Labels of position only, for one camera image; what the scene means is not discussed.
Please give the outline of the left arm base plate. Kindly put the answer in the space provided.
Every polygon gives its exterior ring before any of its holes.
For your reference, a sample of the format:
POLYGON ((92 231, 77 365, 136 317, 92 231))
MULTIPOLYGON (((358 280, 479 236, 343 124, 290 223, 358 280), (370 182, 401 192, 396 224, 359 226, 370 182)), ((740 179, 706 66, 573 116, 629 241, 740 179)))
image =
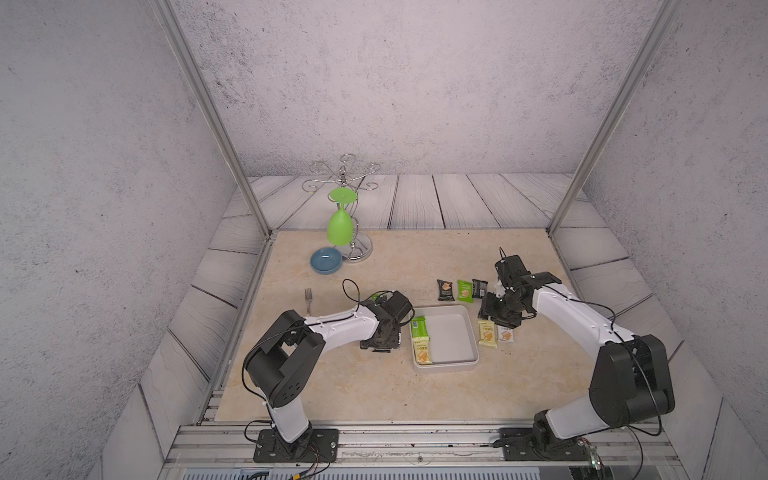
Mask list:
POLYGON ((339 446, 338 429, 309 428, 294 442, 282 438, 276 428, 262 430, 256 440, 255 463, 333 463, 339 446))

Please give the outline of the white plastic storage box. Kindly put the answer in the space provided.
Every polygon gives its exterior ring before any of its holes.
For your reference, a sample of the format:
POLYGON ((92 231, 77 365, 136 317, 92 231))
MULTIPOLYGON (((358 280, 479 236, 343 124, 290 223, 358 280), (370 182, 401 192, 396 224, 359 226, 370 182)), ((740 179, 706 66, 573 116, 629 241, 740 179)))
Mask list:
POLYGON ((420 364, 412 348, 413 369, 419 374, 449 373, 472 370, 479 362, 475 328, 468 310, 461 305, 423 306, 415 309, 411 322, 411 339, 415 338, 414 324, 424 325, 429 336, 431 364, 420 364))

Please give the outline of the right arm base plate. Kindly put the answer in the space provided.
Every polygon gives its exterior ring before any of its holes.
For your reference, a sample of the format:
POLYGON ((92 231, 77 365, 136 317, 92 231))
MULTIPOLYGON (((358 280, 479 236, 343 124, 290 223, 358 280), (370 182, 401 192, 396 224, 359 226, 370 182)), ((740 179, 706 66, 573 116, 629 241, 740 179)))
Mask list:
POLYGON ((505 461, 586 462, 589 453, 576 439, 561 440, 537 426, 531 428, 502 428, 493 441, 505 461))

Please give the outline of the black cookie packet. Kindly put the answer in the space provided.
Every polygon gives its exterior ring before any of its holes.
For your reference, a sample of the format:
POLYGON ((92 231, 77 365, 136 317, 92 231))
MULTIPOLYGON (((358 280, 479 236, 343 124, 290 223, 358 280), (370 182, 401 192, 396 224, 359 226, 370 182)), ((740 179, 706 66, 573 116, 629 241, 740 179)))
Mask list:
POLYGON ((484 299, 488 290, 488 282, 480 279, 472 280, 472 297, 474 299, 484 299))
POLYGON ((446 280, 437 280, 438 300, 441 302, 454 302, 453 283, 446 280))

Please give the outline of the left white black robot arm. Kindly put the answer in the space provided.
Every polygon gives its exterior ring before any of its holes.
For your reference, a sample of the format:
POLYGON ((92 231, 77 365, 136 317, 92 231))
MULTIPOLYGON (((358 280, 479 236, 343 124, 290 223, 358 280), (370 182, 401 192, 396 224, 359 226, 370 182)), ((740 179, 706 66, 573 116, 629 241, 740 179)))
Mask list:
POLYGON ((311 427, 301 393, 320 357, 351 343, 374 352, 395 350, 401 329, 414 318, 414 307, 399 291, 379 291, 331 315, 303 317, 287 310, 245 355, 241 376, 266 403, 278 437, 294 444, 311 427))

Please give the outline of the beige cookie packet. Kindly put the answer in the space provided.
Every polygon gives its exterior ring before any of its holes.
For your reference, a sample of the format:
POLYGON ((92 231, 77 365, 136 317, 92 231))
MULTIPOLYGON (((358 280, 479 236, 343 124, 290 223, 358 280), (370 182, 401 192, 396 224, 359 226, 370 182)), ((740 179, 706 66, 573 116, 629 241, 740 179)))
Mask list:
POLYGON ((479 320, 477 322, 479 329, 478 344, 485 347, 498 347, 496 325, 491 320, 479 320))

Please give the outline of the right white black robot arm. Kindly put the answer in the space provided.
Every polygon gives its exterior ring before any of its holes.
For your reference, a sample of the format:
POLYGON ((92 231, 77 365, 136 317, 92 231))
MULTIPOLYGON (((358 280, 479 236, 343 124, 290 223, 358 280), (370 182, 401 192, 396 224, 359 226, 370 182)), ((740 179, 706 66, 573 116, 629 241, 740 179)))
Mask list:
POLYGON ((529 429, 508 429, 499 442, 545 460, 586 453, 581 437, 660 419, 676 406, 668 355, 654 335, 637 335, 602 315, 603 305, 577 298, 550 272, 532 273, 517 255, 495 264, 496 287, 482 300, 482 319, 516 329, 542 314, 586 353, 595 366, 586 395, 534 417, 529 429))

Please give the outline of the tall green cookie packet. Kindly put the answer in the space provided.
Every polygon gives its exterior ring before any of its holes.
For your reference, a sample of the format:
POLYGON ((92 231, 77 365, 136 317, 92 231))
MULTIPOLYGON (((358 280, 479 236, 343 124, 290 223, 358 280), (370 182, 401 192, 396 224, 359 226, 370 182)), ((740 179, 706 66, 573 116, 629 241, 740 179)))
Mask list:
POLYGON ((415 341, 428 340, 429 333, 424 316, 414 317, 410 323, 411 338, 415 341))

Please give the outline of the white cookie packet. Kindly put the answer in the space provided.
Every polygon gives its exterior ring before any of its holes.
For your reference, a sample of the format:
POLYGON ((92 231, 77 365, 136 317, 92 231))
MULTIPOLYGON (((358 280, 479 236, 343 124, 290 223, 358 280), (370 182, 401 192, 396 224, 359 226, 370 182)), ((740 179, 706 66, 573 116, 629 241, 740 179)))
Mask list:
POLYGON ((497 327, 498 332, 498 341, 504 342, 504 343, 513 343, 514 342, 514 330, 509 329, 506 327, 498 326, 497 327))

